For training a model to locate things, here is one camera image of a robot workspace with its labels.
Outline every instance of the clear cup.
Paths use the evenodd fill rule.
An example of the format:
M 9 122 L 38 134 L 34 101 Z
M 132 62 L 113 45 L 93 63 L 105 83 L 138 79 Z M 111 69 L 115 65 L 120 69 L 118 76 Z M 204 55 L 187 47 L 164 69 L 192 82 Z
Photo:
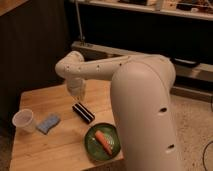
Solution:
M 30 109 L 22 109 L 18 111 L 13 116 L 12 123 L 14 126 L 16 126 L 16 128 L 21 128 L 29 133 L 36 130 L 36 122 L 33 117 L 33 111 Z

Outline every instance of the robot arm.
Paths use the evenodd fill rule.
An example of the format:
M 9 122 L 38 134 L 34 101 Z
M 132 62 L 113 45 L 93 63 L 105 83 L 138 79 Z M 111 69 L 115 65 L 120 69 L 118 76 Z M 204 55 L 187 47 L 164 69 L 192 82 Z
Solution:
M 169 97 L 175 70 L 167 58 L 144 54 L 84 62 L 73 51 L 56 72 L 77 100 L 83 99 L 84 79 L 112 80 L 112 111 L 128 171 L 182 170 Z
M 56 64 L 55 70 L 67 81 L 70 94 L 76 100 L 83 100 L 85 79 L 111 80 L 118 68 L 132 61 L 147 63 L 158 72 L 168 89 L 172 87 L 175 78 L 174 68 L 168 59 L 160 55 L 129 55 L 84 62 L 84 57 L 79 52 L 72 51 Z

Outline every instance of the blue sponge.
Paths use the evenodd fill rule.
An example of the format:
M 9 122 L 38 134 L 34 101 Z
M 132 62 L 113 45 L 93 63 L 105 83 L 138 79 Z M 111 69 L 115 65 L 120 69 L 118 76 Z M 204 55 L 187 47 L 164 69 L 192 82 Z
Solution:
M 44 121 L 37 125 L 37 129 L 43 134 L 47 134 L 51 128 L 60 122 L 60 118 L 56 114 L 49 115 Z

